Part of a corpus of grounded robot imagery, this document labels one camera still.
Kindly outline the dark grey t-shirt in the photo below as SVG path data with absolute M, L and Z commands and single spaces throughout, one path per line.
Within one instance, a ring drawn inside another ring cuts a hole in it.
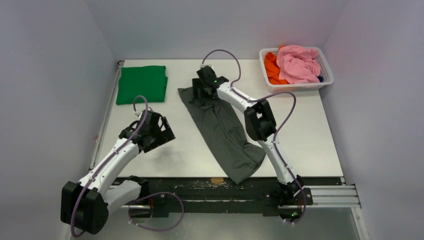
M 266 153 L 261 147 L 248 142 L 233 107 L 218 98 L 195 98 L 192 87 L 177 91 L 226 175 L 237 185 L 251 177 L 262 165 Z

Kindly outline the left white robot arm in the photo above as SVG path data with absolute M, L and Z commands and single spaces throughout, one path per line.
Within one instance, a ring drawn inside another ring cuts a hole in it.
M 138 120 L 121 131 L 106 157 L 77 182 L 61 190 L 60 220 L 73 229 L 95 235 L 110 214 L 150 194 L 148 180 L 130 176 L 118 186 L 122 170 L 139 154 L 147 153 L 175 139 L 166 117 L 144 110 Z

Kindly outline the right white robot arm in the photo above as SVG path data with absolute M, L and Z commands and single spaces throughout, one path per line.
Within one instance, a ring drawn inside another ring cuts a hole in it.
M 227 78 L 217 76 L 209 65 L 202 65 L 192 80 L 194 99 L 218 99 L 229 103 L 244 115 L 244 125 L 248 136 L 258 142 L 270 160 L 279 184 L 280 205 L 294 201 L 297 197 L 307 202 L 305 183 L 289 164 L 280 144 L 280 128 L 266 97 L 252 98 L 239 91 Z

